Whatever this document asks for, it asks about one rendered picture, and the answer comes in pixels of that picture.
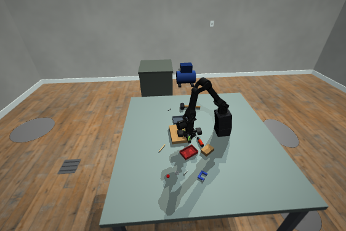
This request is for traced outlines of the black mallet with wooden handle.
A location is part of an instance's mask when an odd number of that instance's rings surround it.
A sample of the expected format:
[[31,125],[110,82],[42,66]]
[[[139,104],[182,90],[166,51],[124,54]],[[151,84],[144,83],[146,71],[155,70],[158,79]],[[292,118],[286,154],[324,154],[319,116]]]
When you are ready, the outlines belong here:
[[[188,105],[184,105],[184,103],[180,104],[180,109],[184,110],[184,108],[188,108]],[[195,108],[200,108],[200,106],[196,106]]]

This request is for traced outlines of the red shallow tray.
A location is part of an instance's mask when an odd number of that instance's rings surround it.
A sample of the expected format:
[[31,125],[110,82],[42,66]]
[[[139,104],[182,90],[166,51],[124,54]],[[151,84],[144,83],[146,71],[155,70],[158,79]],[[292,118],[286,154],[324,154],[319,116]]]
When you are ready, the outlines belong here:
[[185,160],[191,158],[198,153],[198,150],[191,144],[188,147],[179,151]]

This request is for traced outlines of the light wooden board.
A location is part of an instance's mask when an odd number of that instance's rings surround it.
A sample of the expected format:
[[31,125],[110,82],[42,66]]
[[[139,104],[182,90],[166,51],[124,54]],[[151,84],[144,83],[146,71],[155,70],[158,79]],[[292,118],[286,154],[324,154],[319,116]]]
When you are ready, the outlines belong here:
[[170,131],[170,135],[171,135],[171,141],[172,144],[182,144],[182,143],[187,143],[187,138],[186,137],[178,137],[177,134],[177,126],[176,125],[170,125],[169,126],[169,131]]

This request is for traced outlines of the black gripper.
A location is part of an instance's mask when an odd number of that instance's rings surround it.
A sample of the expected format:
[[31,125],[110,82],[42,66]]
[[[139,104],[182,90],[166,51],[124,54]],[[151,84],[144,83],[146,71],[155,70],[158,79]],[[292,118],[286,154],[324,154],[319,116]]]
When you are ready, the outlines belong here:
[[187,140],[188,140],[188,135],[187,134],[191,134],[190,136],[190,139],[192,140],[192,138],[194,138],[194,136],[196,136],[196,132],[197,132],[197,135],[202,135],[202,130],[201,128],[195,128],[192,127],[192,128],[186,128],[186,131],[182,131],[181,130],[177,130],[177,134],[178,134],[178,137],[186,137]]

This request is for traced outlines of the tan wooden block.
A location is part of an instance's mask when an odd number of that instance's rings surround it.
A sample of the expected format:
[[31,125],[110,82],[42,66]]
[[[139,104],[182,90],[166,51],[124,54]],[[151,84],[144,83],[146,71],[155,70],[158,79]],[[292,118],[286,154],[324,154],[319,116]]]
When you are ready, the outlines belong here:
[[201,153],[205,156],[208,156],[210,153],[214,151],[214,147],[211,145],[207,144],[205,147],[201,149]]

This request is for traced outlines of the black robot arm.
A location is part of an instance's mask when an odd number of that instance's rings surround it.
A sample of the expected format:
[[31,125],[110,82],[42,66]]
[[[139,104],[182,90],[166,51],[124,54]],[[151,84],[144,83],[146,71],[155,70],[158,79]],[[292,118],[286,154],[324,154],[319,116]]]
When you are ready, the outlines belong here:
[[[198,89],[199,85],[201,85],[202,87]],[[196,107],[196,102],[198,99],[198,94],[205,90],[207,90],[208,93],[210,93],[210,95],[214,99],[213,102],[216,106],[218,106],[218,113],[220,114],[220,116],[228,114],[227,108],[229,107],[229,105],[218,96],[218,94],[212,88],[211,82],[208,79],[202,77],[196,82],[195,86],[191,89],[191,97],[190,97],[189,106],[182,117],[183,120],[178,121],[176,124],[178,130],[181,130],[181,129],[186,130],[187,127],[192,128],[194,126],[194,121],[197,120],[195,118],[196,117],[195,107]]]

